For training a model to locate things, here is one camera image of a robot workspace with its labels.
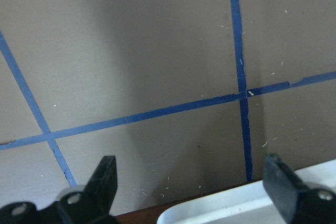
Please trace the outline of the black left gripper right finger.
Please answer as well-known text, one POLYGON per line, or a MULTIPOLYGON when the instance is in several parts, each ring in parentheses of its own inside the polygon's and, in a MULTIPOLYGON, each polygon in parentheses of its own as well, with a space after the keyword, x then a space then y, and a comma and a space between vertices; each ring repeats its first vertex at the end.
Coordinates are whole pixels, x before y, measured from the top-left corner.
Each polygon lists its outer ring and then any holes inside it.
POLYGON ((262 184, 283 220, 294 223, 310 188, 275 153, 265 156, 262 184))

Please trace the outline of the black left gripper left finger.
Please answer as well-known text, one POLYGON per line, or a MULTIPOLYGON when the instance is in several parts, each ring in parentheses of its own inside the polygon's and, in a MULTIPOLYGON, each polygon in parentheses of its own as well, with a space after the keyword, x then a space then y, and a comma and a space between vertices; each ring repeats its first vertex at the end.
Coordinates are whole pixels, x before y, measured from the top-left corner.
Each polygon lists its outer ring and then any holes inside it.
POLYGON ((104 156, 101 159, 83 192, 104 214, 109 214, 117 193, 117 161, 115 156, 104 156))

